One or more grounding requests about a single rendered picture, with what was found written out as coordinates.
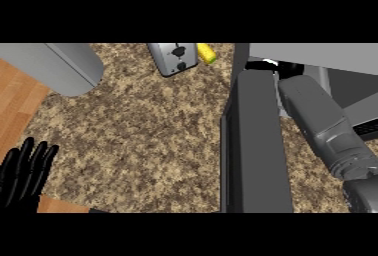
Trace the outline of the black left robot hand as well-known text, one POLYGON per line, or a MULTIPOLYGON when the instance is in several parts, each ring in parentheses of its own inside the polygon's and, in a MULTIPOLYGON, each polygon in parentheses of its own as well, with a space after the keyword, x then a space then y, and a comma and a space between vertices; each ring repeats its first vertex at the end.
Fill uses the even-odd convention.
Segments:
POLYGON ((0 214, 34 214, 60 146, 29 137, 0 163, 0 214))

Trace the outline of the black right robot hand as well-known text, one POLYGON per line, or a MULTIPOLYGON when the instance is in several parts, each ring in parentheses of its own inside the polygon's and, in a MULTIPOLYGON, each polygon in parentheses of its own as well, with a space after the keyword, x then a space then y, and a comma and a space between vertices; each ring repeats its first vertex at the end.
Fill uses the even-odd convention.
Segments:
POLYGON ((269 70, 280 75, 280 79, 288 79, 300 76, 305 73, 305 65, 293 62, 280 61, 277 64, 266 61, 249 61, 246 64, 247 70, 269 70))

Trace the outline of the grey microwave body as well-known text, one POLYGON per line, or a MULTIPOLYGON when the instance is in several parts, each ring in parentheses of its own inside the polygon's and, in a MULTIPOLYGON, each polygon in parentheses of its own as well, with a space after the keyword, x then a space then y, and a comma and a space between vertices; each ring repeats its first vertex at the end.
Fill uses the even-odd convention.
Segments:
POLYGON ((378 139, 378 43, 251 43, 249 61, 303 64, 365 141, 378 139))

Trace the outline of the dark grey microwave door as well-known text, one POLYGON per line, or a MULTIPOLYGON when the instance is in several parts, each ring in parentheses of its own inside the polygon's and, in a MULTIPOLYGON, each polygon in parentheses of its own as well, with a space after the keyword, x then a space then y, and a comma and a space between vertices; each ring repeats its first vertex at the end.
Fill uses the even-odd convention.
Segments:
POLYGON ((291 213, 274 74, 249 70, 249 60, 250 45, 238 43, 220 118, 220 211, 291 213))

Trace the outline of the yellow corn cob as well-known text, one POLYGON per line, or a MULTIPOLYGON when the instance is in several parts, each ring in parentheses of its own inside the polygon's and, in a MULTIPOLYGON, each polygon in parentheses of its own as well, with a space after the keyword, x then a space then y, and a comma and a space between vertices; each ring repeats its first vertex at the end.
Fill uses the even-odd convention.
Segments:
POLYGON ((206 43, 198 43, 198 55, 207 64, 216 61, 216 52, 206 43))

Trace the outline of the grey rounded appliance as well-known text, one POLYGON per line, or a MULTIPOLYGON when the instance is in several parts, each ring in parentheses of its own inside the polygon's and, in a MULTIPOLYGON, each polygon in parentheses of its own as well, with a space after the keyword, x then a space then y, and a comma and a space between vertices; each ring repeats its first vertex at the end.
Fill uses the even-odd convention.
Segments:
POLYGON ((0 43, 0 58, 68 97, 86 94, 104 76, 104 63, 88 43, 0 43))

